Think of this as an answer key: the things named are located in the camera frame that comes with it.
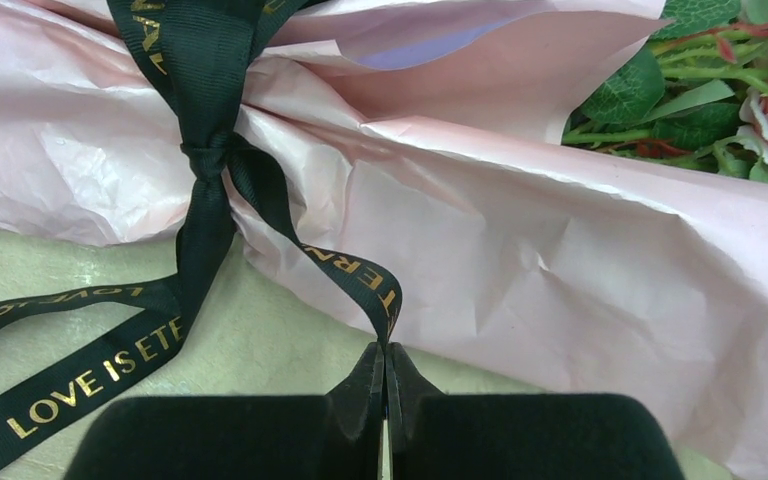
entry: pink wrapping paper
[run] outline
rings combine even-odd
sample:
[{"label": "pink wrapping paper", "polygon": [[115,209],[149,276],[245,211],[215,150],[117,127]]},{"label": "pink wrapping paper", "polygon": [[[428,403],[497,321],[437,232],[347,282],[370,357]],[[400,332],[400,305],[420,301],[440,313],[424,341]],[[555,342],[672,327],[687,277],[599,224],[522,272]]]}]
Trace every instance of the pink wrapping paper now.
[{"label": "pink wrapping paper", "polygon": [[[102,7],[70,5],[104,29]],[[304,242],[399,278],[394,340],[551,390],[634,396],[676,442],[768,478],[768,185],[553,144],[662,7],[338,0],[252,66],[238,131],[281,162]],[[194,180],[179,142],[118,40],[0,0],[0,229],[171,235]],[[371,331],[232,200],[259,270]]]}]

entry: black ribbon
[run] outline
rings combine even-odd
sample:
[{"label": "black ribbon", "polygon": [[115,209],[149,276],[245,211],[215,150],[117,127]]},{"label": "black ribbon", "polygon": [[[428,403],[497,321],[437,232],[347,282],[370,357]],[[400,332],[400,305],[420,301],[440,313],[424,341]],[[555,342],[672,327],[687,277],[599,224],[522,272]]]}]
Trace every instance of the black ribbon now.
[{"label": "black ribbon", "polygon": [[178,273],[0,302],[0,329],[30,316],[99,302],[143,309],[0,395],[0,470],[180,351],[236,231],[222,180],[225,171],[270,227],[357,302],[379,342],[388,341],[402,301],[396,278],[369,260],[302,243],[293,228],[280,165],[234,132],[246,69],[296,10],[320,1],[108,0],[140,70],[177,115],[181,150],[196,176],[176,238]]}]

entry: ribbon knot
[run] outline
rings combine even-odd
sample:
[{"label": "ribbon knot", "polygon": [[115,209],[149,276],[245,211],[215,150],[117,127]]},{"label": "ribbon knot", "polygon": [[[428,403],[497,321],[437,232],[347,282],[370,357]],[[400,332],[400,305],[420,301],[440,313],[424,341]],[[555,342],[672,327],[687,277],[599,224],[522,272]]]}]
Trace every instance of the ribbon knot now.
[{"label": "ribbon knot", "polygon": [[190,169],[195,173],[198,180],[207,181],[219,178],[228,165],[229,154],[247,143],[237,132],[215,136],[214,139],[210,142],[211,145],[207,147],[181,144],[181,151],[190,159]]}]

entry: dark green ribbon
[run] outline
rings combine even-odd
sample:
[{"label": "dark green ribbon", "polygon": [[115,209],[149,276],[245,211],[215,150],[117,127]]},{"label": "dark green ribbon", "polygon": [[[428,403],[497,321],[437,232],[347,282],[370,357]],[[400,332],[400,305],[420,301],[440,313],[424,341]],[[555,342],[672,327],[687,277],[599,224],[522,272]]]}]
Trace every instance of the dark green ribbon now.
[{"label": "dark green ribbon", "polygon": [[176,238],[178,273],[0,302],[0,329],[99,302],[143,308],[0,395],[0,470],[180,351],[235,234],[222,180],[226,170],[261,218],[357,302],[379,342],[388,341],[402,301],[396,278],[369,260],[302,243],[280,165],[234,132],[246,69],[296,10],[314,3],[319,1],[108,0],[140,70],[177,115],[181,150],[196,176]]}]

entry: light green surface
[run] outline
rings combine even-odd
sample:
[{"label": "light green surface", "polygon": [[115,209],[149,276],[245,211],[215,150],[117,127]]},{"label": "light green surface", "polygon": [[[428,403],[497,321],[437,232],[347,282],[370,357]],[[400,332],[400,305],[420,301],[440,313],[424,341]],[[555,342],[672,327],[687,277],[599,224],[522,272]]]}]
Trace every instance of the light green surface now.
[{"label": "light green surface", "polygon": [[[330,389],[371,337],[302,304],[243,258],[238,242],[223,265],[181,354],[128,395],[302,393]],[[94,249],[0,233],[0,300],[85,285],[149,280],[174,270],[174,245]],[[124,320],[135,311],[96,305],[35,317],[0,332],[0,392]],[[409,322],[404,316],[402,322]],[[420,371],[447,392],[534,392],[536,388],[422,352]],[[0,473],[0,480],[58,478],[94,418],[49,439]],[[727,480],[692,452],[679,459],[688,480]]]}]

